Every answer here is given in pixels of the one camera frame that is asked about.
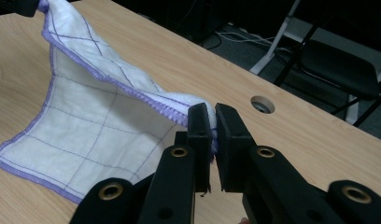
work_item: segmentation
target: black cable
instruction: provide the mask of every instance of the black cable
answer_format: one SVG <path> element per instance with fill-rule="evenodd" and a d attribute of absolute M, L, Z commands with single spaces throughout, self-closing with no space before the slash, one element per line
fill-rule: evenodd
<path fill-rule="evenodd" d="M 190 9 L 188 10 L 187 14 L 185 14 L 185 16 L 179 21 L 179 23 L 177 24 L 176 28 L 173 29 L 174 32 L 176 32 L 179 28 L 179 26 L 181 26 L 181 23 L 187 19 L 189 17 L 189 15 L 191 14 L 191 11 L 193 10 L 194 6 L 196 5 L 196 1 L 197 0 L 193 0 L 191 6 L 190 6 Z M 169 14 L 170 14 L 170 5 L 168 5 L 168 8 L 167 8 L 167 13 L 166 13 L 166 27 L 168 28 L 168 21 L 169 21 Z"/>
<path fill-rule="evenodd" d="M 275 57 L 276 57 L 276 59 L 280 62 L 280 63 L 282 63 L 282 64 L 287 64 L 288 62 L 281 56 L 281 55 L 279 55 L 278 53 L 278 50 L 275 50 Z"/>
<path fill-rule="evenodd" d="M 220 46 L 220 44 L 222 44 L 222 39 L 217 35 L 217 34 L 213 34 L 217 39 L 218 39 L 218 44 L 216 44 L 215 46 L 213 46 L 213 47 L 210 47 L 210 48 L 205 48 L 204 46 L 203 46 L 203 41 L 202 41 L 202 47 L 203 48 L 205 48 L 205 49 L 207 49 L 207 50 L 211 50 L 211 49 L 216 49 L 217 47 L 219 47 Z"/>

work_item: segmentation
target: fabric fold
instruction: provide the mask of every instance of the fabric fold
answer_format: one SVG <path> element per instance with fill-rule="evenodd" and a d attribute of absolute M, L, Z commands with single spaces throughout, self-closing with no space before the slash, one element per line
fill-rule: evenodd
<path fill-rule="evenodd" d="M 136 183 L 186 130 L 188 108 L 204 99 L 167 92 L 125 62 L 65 0 L 41 0 L 52 78 L 40 113 L 0 146 L 0 167 L 79 203 L 109 177 Z"/>

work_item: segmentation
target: purple stitched edge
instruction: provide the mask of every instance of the purple stitched edge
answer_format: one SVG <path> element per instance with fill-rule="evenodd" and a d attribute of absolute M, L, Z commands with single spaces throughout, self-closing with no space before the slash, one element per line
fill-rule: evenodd
<path fill-rule="evenodd" d="M 53 45 L 56 49 L 59 49 L 62 53 L 64 53 L 66 56 L 68 56 L 75 63 L 84 67 L 89 73 L 91 73 L 94 76 L 95 79 L 97 79 L 101 82 L 110 82 L 110 83 L 120 87 L 125 92 L 127 92 L 129 95 L 132 95 L 132 96 L 136 97 L 137 99 L 139 99 L 139 100 L 145 102 L 146 104 L 150 105 L 153 109 L 157 110 L 158 113 L 167 117 L 171 121 L 173 121 L 173 122 L 175 122 L 175 123 L 177 123 L 183 127 L 188 126 L 188 116 L 187 115 L 177 111 L 173 107 L 170 107 L 168 105 L 164 105 L 160 102 L 157 102 L 157 101 L 151 99 L 150 97 L 148 97 L 144 93 L 142 93 L 140 91 L 136 91 L 136 90 L 124 85 L 123 83 L 117 81 L 115 78 L 106 77 L 106 76 L 101 75 L 101 73 L 97 69 L 91 67 L 88 63 L 85 63 L 85 61 L 82 60 L 78 55 L 76 55 L 76 53 L 74 53 L 72 50 L 66 48 L 61 43 L 59 43 L 56 39 L 54 39 L 54 37 L 49 32 L 49 28 L 48 28 L 49 14 L 48 14 L 47 8 L 49 8 L 49 3 L 47 3 L 47 4 L 48 4 L 47 6 L 40 4 L 40 6 L 41 6 L 40 10 L 45 13 L 45 22 L 44 22 L 44 27 L 43 27 L 43 31 L 42 31 L 42 36 L 45 37 L 45 39 L 49 43 L 51 43 L 51 45 Z"/>
<path fill-rule="evenodd" d="M 49 2 L 47 2 L 46 0 L 41 0 L 39 2 L 39 6 L 38 6 L 38 10 L 43 12 L 45 14 L 45 22 L 44 22 L 44 27 L 43 27 L 43 31 L 42 31 L 42 35 L 48 40 L 48 42 L 51 43 L 52 46 L 56 47 L 57 49 L 59 49 L 61 52 L 63 52 L 65 55 L 67 55 L 70 59 L 72 59 L 75 63 L 78 63 L 79 65 L 81 65 L 82 67 L 84 67 L 85 69 L 87 69 L 93 76 L 94 78 L 96 78 L 97 80 L 99 81 L 108 81 L 108 82 L 111 82 L 112 84 L 116 85 L 116 86 L 119 86 L 121 87 L 124 91 L 128 92 L 130 95 L 132 96 L 135 96 L 136 98 L 144 101 L 145 103 L 147 103 L 148 105 L 150 105 L 152 108 L 154 108 L 156 111 L 158 111 L 160 114 L 162 114 L 163 116 L 169 118 L 170 120 L 174 121 L 175 123 L 178 123 L 184 127 L 187 127 L 187 120 L 188 120 L 188 116 L 187 115 L 184 115 L 182 113 L 180 113 L 179 111 L 175 110 L 174 108 L 170 107 L 170 106 L 167 106 L 167 105 L 164 105 L 162 103 L 159 103 L 159 102 L 156 102 L 154 100 L 152 100 L 150 97 L 146 96 L 145 94 L 139 92 L 139 91 L 135 91 L 135 90 L 132 90 L 131 88 L 127 87 L 126 85 L 118 82 L 116 79 L 114 78 L 110 78 L 110 77 L 103 77 L 101 76 L 101 74 L 96 71 L 94 68 L 92 68 L 91 66 L 89 66 L 87 63 L 84 63 L 84 61 L 82 61 L 76 54 L 74 54 L 71 50 L 63 47 L 60 43 L 58 43 L 52 36 L 51 34 L 49 33 L 49 30 L 48 30 L 48 11 L 49 11 Z M 50 54 L 49 54 L 49 57 L 50 57 L 50 61 L 53 62 L 53 49 L 50 47 Z M 34 126 L 35 124 L 41 119 L 42 115 L 46 112 L 46 109 L 48 108 L 47 105 L 48 105 L 48 102 L 50 101 L 50 98 L 51 98 L 51 92 L 52 92 L 52 88 L 53 88 L 53 85 L 54 85 L 54 80 L 56 78 L 56 74 L 54 72 L 54 64 L 51 63 L 51 72 L 52 72 L 52 78 L 49 82 L 49 88 L 48 88 L 48 92 L 47 92 L 47 97 L 45 99 L 45 102 L 43 103 L 42 105 L 42 108 L 40 110 L 40 112 L 38 113 L 38 115 L 30 122 L 30 124 L 26 127 L 25 130 L 23 130 L 22 132 L 16 134 L 12 139 L 10 140 L 7 140 L 6 142 L 2 143 L 0 145 L 0 151 L 5 148 L 6 146 L 16 142 L 19 138 L 23 137 L 26 133 L 28 133 Z M 30 175 L 28 173 L 25 173 L 23 171 L 20 171 L 10 165 L 7 165 L 5 164 L 4 162 L 0 161 L 0 168 L 13 174 L 13 175 L 17 175 L 21 178 L 24 178 L 26 180 L 29 180 L 29 181 L 32 181 L 32 182 L 35 182 L 47 189 L 51 189 L 53 191 L 55 191 L 56 193 L 58 193 L 59 195 L 65 197 L 66 199 L 68 199 L 69 201 L 73 202 L 73 203 L 80 203 L 81 202 L 81 199 L 78 197 L 78 196 L 75 196 L 74 194 L 66 191 L 65 189 L 57 186 L 57 185 L 54 185 L 52 183 L 50 183 L 48 180 L 45 180 L 45 179 L 42 179 L 40 177 L 37 177 L 35 175 Z"/>
<path fill-rule="evenodd" d="M 50 60 L 52 61 L 52 49 L 50 49 Z M 6 142 L 2 143 L 0 145 L 0 151 L 2 149 L 4 149 L 6 146 L 16 142 L 17 140 L 19 140 L 21 137 L 23 137 L 26 133 L 28 133 L 32 128 L 34 128 L 35 124 L 41 119 L 42 115 L 45 114 L 47 108 L 48 108 L 48 103 L 51 99 L 51 92 L 52 92 L 52 89 L 53 89 L 53 86 L 54 86 L 54 80 L 56 78 L 56 74 L 54 73 L 54 68 L 52 67 L 51 68 L 51 72 L 52 72 L 52 76 L 51 76 L 51 79 L 50 79 L 50 82 L 49 82 L 49 88 L 48 88 L 48 93 L 47 93 L 47 96 L 45 98 L 45 102 L 43 103 L 42 105 L 42 108 L 40 110 L 40 112 L 38 113 L 38 115 L 30 122 L 30 124 L 25 128 L 25 130 L 23 130 L 22 132 L 16 134 L 12 139 L 10 140 L 7 140 Z M 26 180 L 29 180 L 29 181 L 32 181 L 32 182 L 35 182 L 47 189 L 51 189 L 53 191 L 55 191 L 56 193 L 58 193 L 59 195 L 65 197 L 66 199 L 70 200 L 71 202 L 73 203 L 80 203 L 81 199 L 77 196 L 75 196 L 74 194 L 71 194 L 67 191 L 65 191 L 65 189 L 57 186 L 57 185 L 54 185 L 52 183 L 50 183 L 49 181 L 45 180 L 45 179 L 42 179 L 42 178 L 39 178 L 35 175 L 30 175 L 28 173 L 25 173 L 23 171 L 20 171 L 10 165 L 7 165 L 6 163 L 0 161 L 0 168 L 13 174 L 13 175 L 17 175 L 23 179 L 26 179 Z"/>

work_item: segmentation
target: cable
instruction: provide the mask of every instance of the cable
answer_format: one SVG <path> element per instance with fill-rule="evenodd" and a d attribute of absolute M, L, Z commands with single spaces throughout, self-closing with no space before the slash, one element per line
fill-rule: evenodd
<path fill-rule="evenodd" d="M 203 48 L 205 48 L 205 49 L 207 49 L 207 50 L 211 50 L 211 49 L 216 49 L 217 47 L 219 47 L 220 46 L 220 44 L 222 44 L 222 39 L 217 35 L 217 34 L 213 34 L 214 36 L 216 36 L 217 37 L 217 39 L 218 39 L 218 44 L 216 44 L 215 46 L 213 46 L 213 47 L 210 47 L 210 48 L 205 48 L 204 46 L 203 46 L 203 41 L 202 41 L 202 47 Z"/>
<path fill-rule="evenodd" d="M 185 14 L 185 16 L 179 21 L 178 25 L 176 26 L 176 29 L 174 29 L 174 32 L 176 32 L 178 30 L 179 26 L 181 25 L 181 23 L 189 17 L 189 15 L 191 14 L 191 11 L 193 10 L 194 6 L 196 5 L 196 1 L 197 0 L 193 0 L 193 3 L 191 4 L 190 9 L 188 10 L 187 14 Z"/>
<path fill-rule="evenodd" d="M 255 43 L 255 44 L 258 44 L 258 45 L 262 45 L 262 46 L 265 46 L 265 47 L 270 47 L 272 45 L 272 41 L 270 41 L 271 39 L 275 39 L 275 36 L 272 36 L 272 37 L 268 37 L 268 38 L 262 38 L 260 37 L 259 35 L 254 35 L 254 34 L 250 34 L 248 33 L 246 30 L 240 28 L 240 30 L 248 35 L 252 35 L 254 37 L 256 37 L 256 39 L 250 39 L 250 38 L 247 38 L 243 35 L 240 35 L 238 33 L 234 33 L 234 32 L 215 32 L 217 35 L 221 36 L 222 38 L 228 40 L 228 41 L 232 41 L 234 43 L 244 43 L 244 42 L 252 42 L 252 43 Z M 225 35 L 235 35 L 235 36 L 239 36 L 241 39 L 231 39 Z M 289 53 L 292 53 L 292 51 L 290 49 L 286 49 L 286 48 L 276 48 L 275 50 L 282 50 L 282 51 L 286 51 L 286 52 L 289 52 Z"/>
<path fill-rule="evenodd" d="M 286 65 L 288 62 L 287 62 L 287 60 L 285 60 L 283 57 L 281 57 L 281 55 L 279 55 L 279 54 L 275 54 L 275 58 L 280 62 L 280 63 L 282 63 L 282 64 L 284 64 L 284 65 Z"/>
<path fill-rule="evenodd" d="M 263 38 L 257 38 L 257 39 L 249 39 L 243 35 L 240 35 L 238 33 L 234 33 L 234 32 L 215 32 L 217 35 L 219 35 L 220 37 L 226 39 L 226 40 L 229 40 L 229 41 L 232 41 L 232 42 L 235 42 L 235 43 L 244 43 L 244 42 L 253 42 L 253 43 L 257 43 L 257 44 L 262 44 L 264 46 L 270 46 L 268 44 L 272 44 L 269 39 L 271 38 L 274 38 L 274 37 L 269 37 L 269 38 L 266 38 L 266 39 L 263 39 Z M 239 36 L 241 37 L 242 39 L 231 39 L 225 35 L 236 35 L 236 36 Z"/>

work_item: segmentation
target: chair leg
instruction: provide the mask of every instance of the chair leg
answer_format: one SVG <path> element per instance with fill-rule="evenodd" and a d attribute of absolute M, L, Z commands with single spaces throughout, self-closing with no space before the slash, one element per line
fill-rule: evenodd
<path fill-rule="evenodd" d="M 381 96 L 354 122 L 353 126 L 359 127 L 380 105 Z"/>
<path fill-rule="evenodd" d="M 275 81 L 273 82 L 273 84 L 275 84 L 276 86 L 281 86 L 281 84 L 284 82 L 284 79 L 286 78 L 286 76 L 289 74 L 289 71 L 290 69 L 292 68 L 292 66 L 296 63 L 296 60 L 297 60 L 297 57 L 296 56 L 292 56 L 290 59 L 289 59 L 289 62 L 286 64 L 286 66 L 283 68 L 283 70 L 281 71 L 280 75 L 278 75 L 278 77 L 275 79 Z"/>
<path fill-rule="evenodd" d="M 342 106 L 336 108 L 335 110 L 333 110 L 331 112 L 331 114 L 332 115 L 337 114 L 337 113 L 341 112 L 342 110 L 344 110 L 344 109 L 354 105 L 355 103 L 358 103 L 359 101 L 360 101 L 360 98 L 356 98 L 356 99 L 354 99 L 354 100 L 352 100 L 350 102 L 347 102 L 345 105 L 342 105 Z"/>

